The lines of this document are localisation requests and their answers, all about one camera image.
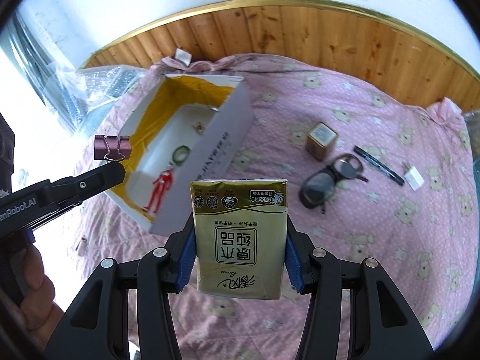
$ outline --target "action figure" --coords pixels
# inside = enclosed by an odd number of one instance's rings
[[[193,129],[197,132],[197,134],[202,135],[205,131],[205,126],[202,122],[198,122],[195,126],[193,126]]]
[[[157,180],[153,182],[154,188],[152,191],[152,195],[150,196],[150,201],[148,204],[143,208],[145,211],[150,211],[152,204],[157,201],[157,205],[155,206],[155,210],[153,211],[154,214],[157,214],[158,210],[160,209],[160,204],[162,204],[163,195],[170,190],[173,182],[173,166],[170,163],[166,169],[160,173]]]

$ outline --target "wooden headboard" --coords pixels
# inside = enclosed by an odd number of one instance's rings
[[[235,0],[147,24],[96,52],[85,67],[144,68],[179,47],[193,60],[239,53],[288,56],[368,81],[404,104],[444,96],[480,108],[480,75],[442,43],[399,20],[325,0]]]

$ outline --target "gold trim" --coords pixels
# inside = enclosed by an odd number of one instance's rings
[[[203,13],[211,13],[217,12],[225,9],[236,9],[236,8],[247,8],[247,7],[261,7],[265,5],[274,5],[278,7],[305,7],[305,8],[318,8],[318,9],[330,9],[335,11],[342,11],[342,12],[350,12],[352,14],[358,15],[360,17],[366,17],[368,19],[372,19],[378,21],[382,24],[386,24],[390,27],[395,28],[396,30],[400,30],[405,32],[408,35],[414,36],[417,39],[425,42],[429,46],[437,49],[438,51],[442,52],[454,62],[459,64],[462,68],[465,69],[471,76],[473,76],[478,82],[480,82],[480,73],[478,73],[465,59],[459,56],[455,51],[444,45],[439,40],[435,39],[431,35],[419,30],[418,28],[411,26],[410,24],[405,23],[399,19],[395,19],[394,17],[384,15],[383,13],[376,12],[371,9],[359,7],[357,5],[345,4],[340,3],[338,1],[331,1],[331,0],[230,0],[230,1],[223,1],[220,3],[208,4],[203,5],[202,7],[196,7],[192,9],[187,9],[183,12],[175,13],[173,15],[169,15],[162,19],[158,19],[148,23],[145,26],[137,28],[118,39],[114,40],[113,42],[107,44],[105,47],[102,47],[98,51],[96,51],[88,60],[85,62],[83,66],[89,64],[93,58],[97,55],[101,54],[105,50],[119,44],[129,38],[133,38],[140,33],[152,30],[153,28],[163,26],[165,24],[172,23],[177,20],[186,19],[188,17],[201,15]]]

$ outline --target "open box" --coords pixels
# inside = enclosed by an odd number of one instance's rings
[[[191,213],[190,182],[221,178],[254,120],[242,77],[167,75],[132,112],[119,135],[130,136],[125,181],[107,194],[141,227],[168,236]],[[195,126],[201,123],[203,132]],[[157,214],[146,211],[154,182],[173,163],[176,148],[190,149],[173,167]]]

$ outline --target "human hand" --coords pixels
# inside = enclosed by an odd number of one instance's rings
[[[23,259],[23,274],[28,284],[28,292],[20,307],[0,290],[0,298],[30,338],[44,349],[55,327],[63,316],[62,309],[53,301],[55,288],[45,275],[42,256],[38,249],[30,245]]]

